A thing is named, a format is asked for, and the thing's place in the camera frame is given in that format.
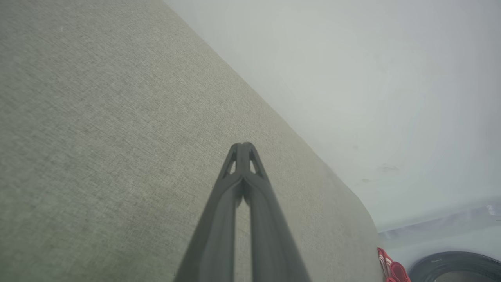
black rubber ring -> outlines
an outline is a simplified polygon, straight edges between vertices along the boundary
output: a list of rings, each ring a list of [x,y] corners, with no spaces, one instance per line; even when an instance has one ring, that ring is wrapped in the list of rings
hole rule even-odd
[[[501,262],[472,252],[441,252],[420,260],[409,273],[412,282],[434,282],[452,271],[468,271],[501,282]]]

gray carpet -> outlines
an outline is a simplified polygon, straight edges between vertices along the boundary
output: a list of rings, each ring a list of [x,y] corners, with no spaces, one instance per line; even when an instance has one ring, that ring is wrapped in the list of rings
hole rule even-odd
[[[0,91],[0,281],[171,280],[242,141],[312,280],[381,281],[358,198],[160,0],[2,0]]]

wall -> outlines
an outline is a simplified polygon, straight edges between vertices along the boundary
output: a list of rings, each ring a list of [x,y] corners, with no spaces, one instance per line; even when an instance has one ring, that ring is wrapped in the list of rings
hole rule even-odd
[[[499,1],[165,2],[378,230],[501,195]]]

black plastic part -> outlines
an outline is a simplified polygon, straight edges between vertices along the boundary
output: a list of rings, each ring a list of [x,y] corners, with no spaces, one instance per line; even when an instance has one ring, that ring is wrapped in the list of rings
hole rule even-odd
[[[233,281],[235,210],[242,196],[250,206],[253,281],[310,281],[259,155],[243,143],[229,150],[174,282]]]
[[[501,282],[501,263],[472,252],[441,252],[420,260],[409,272],[412,282],[434,282],[453,271],[468,271]]]

red object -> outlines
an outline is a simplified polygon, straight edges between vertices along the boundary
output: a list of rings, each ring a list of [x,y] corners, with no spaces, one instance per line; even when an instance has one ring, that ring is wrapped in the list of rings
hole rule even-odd
[[[386,282],[410,282],[409,275],[400,263],[393,261],[383,249],[377,248],[377,250]]]

